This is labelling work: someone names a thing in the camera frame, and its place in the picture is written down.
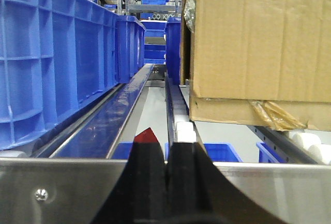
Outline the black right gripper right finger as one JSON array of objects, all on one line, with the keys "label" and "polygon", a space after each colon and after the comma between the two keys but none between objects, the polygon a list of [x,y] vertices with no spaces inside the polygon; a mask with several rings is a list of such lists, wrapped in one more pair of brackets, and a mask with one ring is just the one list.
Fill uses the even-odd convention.
[{"label": "black right gripper right finger", "polygon": [[167,170],[166,223],[284,222],[234,186],[198,143],[173,143]]}]

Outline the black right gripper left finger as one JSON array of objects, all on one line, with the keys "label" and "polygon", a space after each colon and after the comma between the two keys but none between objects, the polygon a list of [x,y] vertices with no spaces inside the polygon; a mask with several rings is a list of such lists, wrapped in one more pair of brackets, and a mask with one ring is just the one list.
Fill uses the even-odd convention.
[{"label": "black right gripper left finger", "polygon": [[159,142],[134,142],[122,174],[91,223],[158,223],[166,182]]}]

